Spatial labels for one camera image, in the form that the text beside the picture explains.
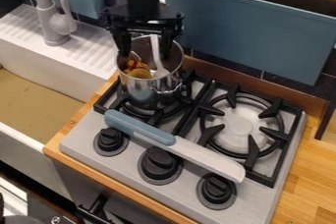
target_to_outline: pot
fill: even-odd
[[[149,35],[134,39],[131,50],[141,57],[152,72],[155,72],[156,66]],[[178,42],[173,41],[169,55],[162,59],[163,67],[170,73],[162,78],[138,79],[123,72],[127,67],[127,58],[118,55],[117,68],[122,91],[127,94],[130,103],[140,109],[158,110],[171,105],[181,93],[183,59],[182,47]]]

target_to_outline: wooden countertop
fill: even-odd
[[[285,188],[273,216],[273,224],[334,224],[336,223],[336,144],[314,140],[325,101],[304,93],[271,84],[241,73],[186,57],[186,68],[194,68],[225,83],[240,83],[243,87],[267,95],[274,94],[301,105],[308,112],[308,123]],[[87,104],[45,146],[44,153],[59,162],[83,173],[97,183],[131,198],[152,211],[177,223],[195,223],[158,201],[151,199],[88,166],[64,155],[59,150],[62,138],[76,125],[93,103],[117,80],[114,75]]]

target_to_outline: stove knob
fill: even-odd
[[[213,175],[206,178],[201,192],[204,198],[210,203],[222,204],[230,199],[232,188],[230,187],[228,180]]]
[[[153,180],[166,180],[177,173],[179,158],[158,147],[149,148],[142,160],[143,173]]]
[[[114,151],[123,144],[124,136],[121,132],[113,129],[103,129],[98,137],[98,146],[104,151]]]

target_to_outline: spatula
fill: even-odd
[[[105,113],[105,123],[131,137],[156,145],[208,171],[241,183],[245,169],[238,162],[179,136],[172,136],[117,110]]]
[[[159,40],[157,34],[150,35],[151,49],[153,52],[153,59],[156,65],[156,72],[154,73],[154,78],[163,78],[170,74],[165,68],[163,68],[161,58],[160,58],[160,48]]]

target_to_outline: gas stove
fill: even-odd
[[[235,184],[149,143],[109,128],[115,109],[240,162]],[[119,81],[64,138],[65,154],[201,223],[269,223],[297,151],[306,113],[281,98],[184,72],[184,87],[162,110],[131,105]]]

